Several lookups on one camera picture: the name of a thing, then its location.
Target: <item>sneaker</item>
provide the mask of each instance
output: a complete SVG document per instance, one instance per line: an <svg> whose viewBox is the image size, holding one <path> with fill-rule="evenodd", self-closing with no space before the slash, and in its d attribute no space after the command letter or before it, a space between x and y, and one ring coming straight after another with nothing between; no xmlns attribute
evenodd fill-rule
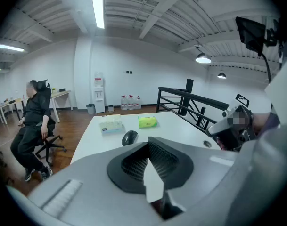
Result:
<svg viewBox="0 0 287 226"><path fill-rule="evenodd" d="M24 180L28 182L31 179L31 175L34 173L35 170L25 168L25 171L26 171L26 174L25 174Z"/></svg>
<svg viewBox="0 0 287 226"><path fill-rule="evenodd" d="M43 179L43 181L45 181L46 179L48 179L49 177L52 176L53 172L51 170L50 167L46 167L47 168L47 172L42 172L40 171L40 175L41 175L41 178Z"/></svg>

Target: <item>desk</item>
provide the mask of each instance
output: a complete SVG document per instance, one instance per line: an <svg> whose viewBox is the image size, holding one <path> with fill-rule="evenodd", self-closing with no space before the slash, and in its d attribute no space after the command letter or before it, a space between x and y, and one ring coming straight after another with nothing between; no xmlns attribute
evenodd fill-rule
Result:
<svg viewBox="0 0 287 226"><path fill-rule="evenodd" d="M20 100L20 101L16 101L16 102L11 103L11 104L10 104L9 102L7 102L7 103L5 103L5 104L3 104L3 105L0 105L0 119L1 119L1 122L2 122L2 123L5 123L5 124L7 125L7 121L6 121L6 118L5 118L5 116L4 116L4 112L3 112L3 108L4 108L5 106L9 106L9 108L11 109L11 112L13 112L13 111L12 111L12 108L10 107L10 105L14 105L14 106L15 106L17 117L18 117L18 119L20 120L21 118L20 118L20 115L19 115L19 111L17 110L16 104L19 103L19 102L21 102L21 103L22 103L22 108L23 108L23 110L24 110L24 109L25 109L24 100L28 100L28 98L22 99L22 100Z"/></svg>
<svg viewBox="0 0 287 226"><path fill-rule="evenodd" d="M158 120L158 125L156 127L139 129L138 116L143 115L155 116ZM148 137L162 137L171 141L206 148L203 144L203 141L206 140L212 145L210 149L220 150L220 147L212 138L173 112L121 115L123 132L108 134L102 134L100 131L99 122L101 121L101 117L102 116L94 116L91 120L75 150L71 163L85 156L121 147L121 140L129 130L134 130L138 133L135 143L147 142ZM164 184L150 161L145 169L143 179L144 185L147 188L147 201L153 202L160 199L163 195Z"/></svg>
<svg viewBox="0 0 287 226"><path fill-rule="evenodd" d="M52 93L51 94L51 101L52 101L52 106L53 106L53 110L54 110L54 114L55 114L55 117L57 119L58 122L60 122L59 120L59 117L58 117L58 114L57 114L57 108L55 106L55 101L54 99L57 98L57 97L60 97L60 96L63 96L63 95L66 95L68 94L68 99L69 99L69 103L70 103L70 107L71 107L71 111L73 110L73 107L72 107L72 104L71 104L71 100L70 100L70 90L67 90L67 91L62 91L62 92L56 92L56 93Z"/></svg>

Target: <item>wooden floor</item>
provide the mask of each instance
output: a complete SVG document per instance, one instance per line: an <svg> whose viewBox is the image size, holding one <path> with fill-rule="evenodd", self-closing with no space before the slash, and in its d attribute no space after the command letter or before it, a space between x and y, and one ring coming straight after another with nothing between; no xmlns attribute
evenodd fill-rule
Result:
<svg viewBox="0 0 287 226"><path fill-rule="evenodd" d="M139 114L154 112L156 112L155 106L145 106L140 110L133 111L123 111L120 108L115 108L114 113L106 112L99 113L98 115ZM93 115L89 115L86 111L78 110L58 111L58 116L60 118L60 123L56 123L56 127L53 132L55 135L61 135L63 140L58 139L55 141L55 144L63 145L67 151L63 152L58 148L51 152L53 173L57 173L70 164L76 147L82 138L82 135L85 132L89 122L93 118ZM10 150L11 142L19 130L19 127L17 126L18 118L16 113L9 114L7 122L7 125L0 123L0 151L3 153L3 160L7 164L7 167L1 170L1 174L4 180L6 180L8 177L14 180L14 183L10 181L8 183L9 185L15 187L23 194L28 195L41 182L41 178L39 174L35 172L29 182L24 181L25 170L16 161ZM44 158L45 150L42 151L40 155L42 156L41 161L46 164L46 159Z"/></svg>

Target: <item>water bottle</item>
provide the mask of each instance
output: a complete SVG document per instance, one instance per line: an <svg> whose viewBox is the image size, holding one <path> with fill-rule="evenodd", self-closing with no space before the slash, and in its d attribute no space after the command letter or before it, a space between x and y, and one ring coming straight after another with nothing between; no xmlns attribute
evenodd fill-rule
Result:
<svg viewBox="0 0 287 226"><path fill-rule="evenodd" d="M141 109L141 99L139 96L137 96L137 99L136 99L135 109L136 110Z"/></svg>
<svg viewBox="0 0 287 226"><path fill-rule="evenodd" d="M102 86L103 84L102 72L95 72L94 84L95 87Z"/></svg>
<svg viewBox="0 0 287 226"><path fill-rule="evenodd" d="M126 111L128 109L128 99L126 96L121 96L120 109Z"/></svg>
<svg viewBox="0 0 287 226"><path fill-rule="evenodd" d="M131 96L131 95L129 95L128 109L129 110L135 109L135 100L134 100L133 96Z"/></svg>

